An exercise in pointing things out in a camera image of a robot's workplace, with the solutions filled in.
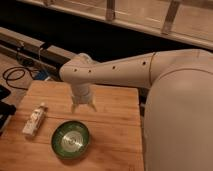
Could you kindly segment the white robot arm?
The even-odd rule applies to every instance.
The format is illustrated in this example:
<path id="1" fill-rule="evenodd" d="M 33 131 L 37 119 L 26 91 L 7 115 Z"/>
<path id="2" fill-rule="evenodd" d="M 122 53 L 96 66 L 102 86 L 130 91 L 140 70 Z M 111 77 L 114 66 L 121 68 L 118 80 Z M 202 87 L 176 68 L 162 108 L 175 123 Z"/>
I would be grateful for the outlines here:
<path id="1" fill-rule="evenodd" d="M 91 84 L 146 88 L 145 171 L 213 171 L 213 53 L 172 50 L 103 63 L 80 53 L 60 78 L 75 106 L 92 101 Z"/>

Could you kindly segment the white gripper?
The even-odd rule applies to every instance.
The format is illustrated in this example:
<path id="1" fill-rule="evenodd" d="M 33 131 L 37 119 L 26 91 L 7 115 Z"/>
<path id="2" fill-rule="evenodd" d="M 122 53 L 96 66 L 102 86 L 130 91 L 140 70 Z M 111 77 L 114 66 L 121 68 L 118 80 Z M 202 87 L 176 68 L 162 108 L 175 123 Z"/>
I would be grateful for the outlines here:
<path id="1" fill-rule="evenodd" d="M 71 113 L 75 113 L 75 110 L 81 104 L 88 104 L 95 112 L 97 112 L 96 106 L 93 103 L 93 93 L 88 83 L 85 84 L 72 84 L 72 101 Z"/>

